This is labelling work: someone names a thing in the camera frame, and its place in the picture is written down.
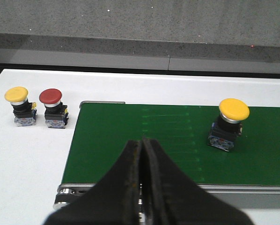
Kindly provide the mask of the worn black left gripper left finger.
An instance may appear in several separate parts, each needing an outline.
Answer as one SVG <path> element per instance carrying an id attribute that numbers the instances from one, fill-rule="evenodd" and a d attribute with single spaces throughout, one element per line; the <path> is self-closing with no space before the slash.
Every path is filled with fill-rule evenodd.
<path id="1" fill-rule="evenodd" d="M 52 213 L 46 225 L 137 225 L 140 143 L 128 141 L 111 169 L 82 197 Z"/>

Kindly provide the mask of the worn black left gripper right finger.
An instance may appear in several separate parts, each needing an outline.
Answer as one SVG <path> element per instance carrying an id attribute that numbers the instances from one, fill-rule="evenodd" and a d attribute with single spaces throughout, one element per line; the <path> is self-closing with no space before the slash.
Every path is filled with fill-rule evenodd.
<path id="1" fill-rule="evenodd" d="M 251 225 L 241 210 L 209 194 L 165 153 L 156 139 L 141 141 L 143 207 L 148 225 Z"/>

